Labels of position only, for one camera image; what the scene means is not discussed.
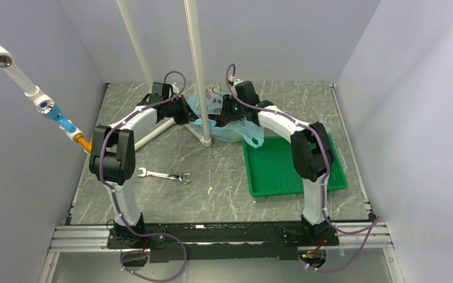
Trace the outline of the light blue plastic bag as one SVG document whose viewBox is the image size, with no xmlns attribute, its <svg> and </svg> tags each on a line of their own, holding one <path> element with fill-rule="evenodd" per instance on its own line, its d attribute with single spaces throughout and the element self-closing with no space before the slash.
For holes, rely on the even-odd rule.
<svg viewBox="0 0 453 283">
<path fill-rule="evenodd" d="M 205 90 L 206 104 L 208 108 L 208 115 L 220 115 L 222 108 L 222 96 L 230 94 L 227 90 L 219 88 L 208 87 Z M 223 142 L 237 143 L 246 142 L 246 144 L 259 148 L 264 144 L 264 129 L 255 125 L 251 121 L 231 121 L 224 127 L 215 127 L 215 122 L 209 120 L 210 135 L 213 139 L 218 139 Z"/>
</svg>

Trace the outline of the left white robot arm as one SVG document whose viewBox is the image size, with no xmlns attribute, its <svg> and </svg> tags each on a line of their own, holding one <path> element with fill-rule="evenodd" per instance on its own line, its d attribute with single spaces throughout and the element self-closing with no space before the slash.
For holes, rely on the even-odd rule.
<svg viewBox="0 0 453 283">
<path fill-rule="evenodd" d="M 146 239 L 143 214 L 134 192 L 124 184 L 136 169 L 135 142 L 164 118 L 187 122 L 189 109 L 182 89 L 175 84 L 153 83 L 151 92 L 128 115 L 108 126 L 96 126 L 88 167 L 106 188 L 115 213 L 115 230 L 128 246 L 137 248 Z"/>
</svg>

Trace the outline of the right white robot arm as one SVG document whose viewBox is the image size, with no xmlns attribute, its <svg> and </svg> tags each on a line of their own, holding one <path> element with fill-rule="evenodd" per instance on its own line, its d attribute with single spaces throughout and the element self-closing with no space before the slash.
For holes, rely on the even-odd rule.
<svg viewBox="0 0 453 283">
<path fill-rule="evenodd" d="M 227 78 L 229 98 L 223 99 L 221 114 L 228 120 L 245 118 L 269 129 L 291 145 L 294 169 L 304 186 L 301 236 L 315 245 L 331 230 L 327 213 L 326 180 L 336 159 L 325 126 L 303 122 L 283 112 L 272 102 L 261 101 L 251 81 Z"/>
</svg>

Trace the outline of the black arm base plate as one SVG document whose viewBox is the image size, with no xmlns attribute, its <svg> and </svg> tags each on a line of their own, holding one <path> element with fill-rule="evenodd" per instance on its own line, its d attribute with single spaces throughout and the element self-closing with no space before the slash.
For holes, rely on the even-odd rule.
<svg viewBox="0 0 453 283">
<path fill-rule="evenodd" d="M 331 228 L 323 235 L 304 234 L 301 221 L 147 223 L 147 236 L 109 230 L 110 251 L 144 250 L 151 263 L 169 261 L 277 258 L 296 260 L 307 250 L 323 250 L 339 245 Z"/>
</svg>

